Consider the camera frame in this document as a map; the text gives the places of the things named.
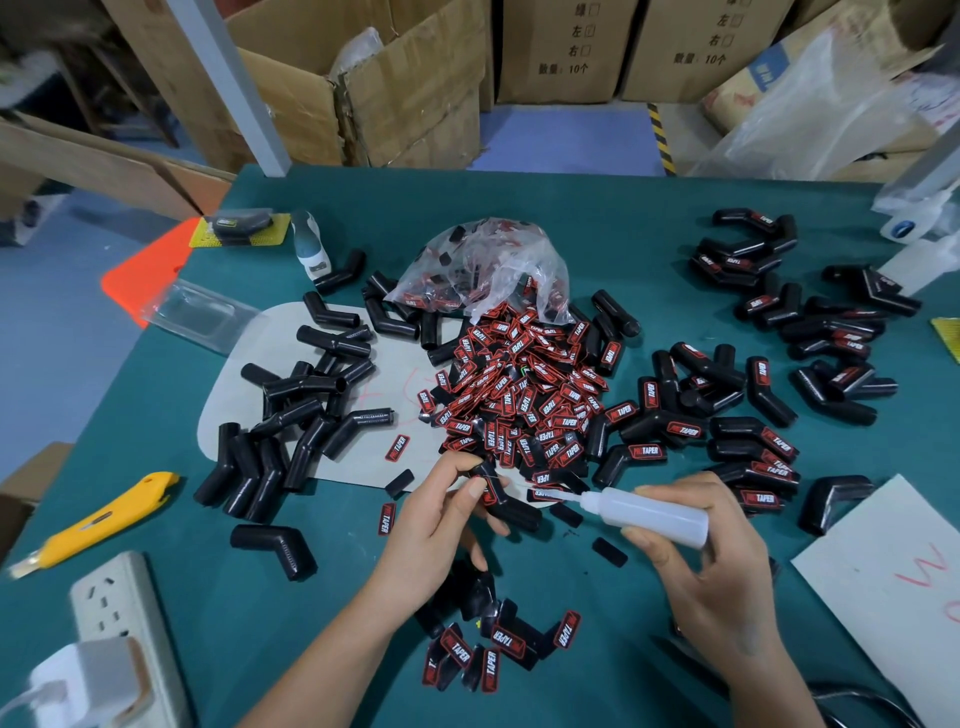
yellow utility knife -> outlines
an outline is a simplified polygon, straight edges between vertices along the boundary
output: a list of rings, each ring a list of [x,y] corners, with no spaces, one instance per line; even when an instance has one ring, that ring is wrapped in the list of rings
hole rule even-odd
[[[79,523],[51,536],[46,543],[23,561],[8,569],[11,578],[19,579],[37,569],[49,569],[66,561],[85,548],[99,544],[115,533],[144,519],[168,500],[166,490],[180,476],[176,473],[150,473],[125,494],[108,503]]]

person's right hand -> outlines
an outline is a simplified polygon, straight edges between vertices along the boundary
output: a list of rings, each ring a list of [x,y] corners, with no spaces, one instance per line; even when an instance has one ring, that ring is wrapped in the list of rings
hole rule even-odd
[[[730,489],[713,473],[696,473],[673,485],[642,486],[635,493],[709,513],[700,573],[662,536],[644,528],[623,529],[660,575],[684,636],[730,685],[758,677],[777,664],[785,652],[777,630],[767,546]]]

hand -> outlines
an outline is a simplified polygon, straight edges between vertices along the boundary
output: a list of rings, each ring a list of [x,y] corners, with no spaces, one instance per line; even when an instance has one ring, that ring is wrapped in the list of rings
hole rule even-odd
[[[403,504],[387,546],[365,587],[365,591],[375,595],[380,607],[389,612],[386,619],[393,630],[440,589],[457,546],[469,551],[477,569],[487,570],[483,549],[467,526],[471,514],[486,519],[494,533],[510,535],[506,523],[487,514],[478,504],[487,485],[483,478],[472,477],[459,491],[447,495],[447,488],[460,474],[480,462],[480,458],[468,452],[445,453]]]
[[[777,631],[767,546],[730,489],[713,473],[697,473],[635,493],[709,513],[700,573],[662,536],[644,528],[623,529],[660,575],[684,636],[732,686],[780,664],[786,653]]]

tabletop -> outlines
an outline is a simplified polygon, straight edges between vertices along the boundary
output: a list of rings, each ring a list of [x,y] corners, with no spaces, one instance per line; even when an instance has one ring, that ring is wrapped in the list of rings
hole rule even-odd
[[[897,249],[877,234],[884,218],[870,212],[875,194],[868,184],[298,166],[283,180],[265,179],[248,167],[224,206],[305,207],[316,216],[335,264],[358,247],[367,251],[368,272],[393,277],[431,237],[458,223],[489,215],[536,222],[567,262],[576,303],[587,308],[590,294],[606,288],[643,325],[642,342],[624,352],[607,403],[636,397],[636,378],[652,374],[656,349],[679,340],[708,351],[721,342],[734,344],[741,368],[749,355],[770,358],[776,391],[801,415],[786,434],[802,451],[802,491],[825,475],[862,473],[883,482],[902,473],[958,523],[960,490],[948,476],[960,471],[960,449],[949,441],[949,433],[960,431],[957,365],[928,322],[960,313],[949,277],[923,292],[920,315],[894,321],[876,343],[871,361],[881,376],[900,382],[900,393],[876,403],[876,425],[858,428],[812,413],[787,382],[796,364],[776,334],[736,321],[737,295],[711,289],[687,270],[699,239],[716,232],[709,216],[718,207],[789,212],[797,218],[801,243],[786,256],[781,275],[801,281],[807,295],[839,296],[819,280],[825,265],[879,263]],[[260,309],[297,301],[309,290],[288,245],[198,250],[181,275]],[[359,304],[361,284],[330,299]],[[385,500],[379,490],[322,481],[316,495],[286,499],[275,523],[302,530],[319,562],[317,574],[302,583],[287,582],[273,554],[231,549],[228,534],[237,521],[193,501],[193,490],[212,466],[198,448],[197,421],[223,363],[223,357],[153,327],[137,342],[8,563],[145,473],[174,471],[185,483],[173,502],[129,531],[49,571],[0,583],[0,704],[22,690],[34,665],[76,640],[70,585],[122,550],[147,555],[192,708],[198,723],[210,727],[235,724],[371,572],[384,541],[374,527]],[[734,413],[755,414],[749,404]],[[669,482],[708,464],[700,448],[671,452],[665,466],[628,471],[620,487]],[[784,641],[807,679],[853,680],[888,690],[789,566],[811,542],[796,525],[801,502],[778,517],[754,521],[784,566],[776,587]],[[535,537],[489,543],[496,590],[540,629],[567,609],[580,612],[584,621],[573,647],[529,673],[508,662],[494,696],[469,694],[459,685],[438,693],[420,685],[427,639],[408,623],[391,644],[357,724],[452,722],[444,714],[456,715],[464,728],[494,721],[729,724],[725,704],[651,642],[651,635],[667,634],[669,612],[642,555],[594,519],[575,531],[550,516],[544,521]],[[630,554],[626,566],[616,569],[590,549],[599,535]],[[472,625],[467,634],[475,642]]]

floor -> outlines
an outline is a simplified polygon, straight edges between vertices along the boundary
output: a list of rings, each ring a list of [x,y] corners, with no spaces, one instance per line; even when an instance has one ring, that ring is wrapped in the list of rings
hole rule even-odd
[[[696,109],[663,106],[660,115],[668,138],[677,130],[671,151],[681,172],[715,143]],[[481,135],[473,170],[664,174],[644,104],[498,107],[481,117]],[[202,161],[182,130],[178,139],[179,150],[134,143]],[[76,190],[26,246],[0,248],[0,480],[50,442],[76,442],[140,334],[100,278],[173,226]]]

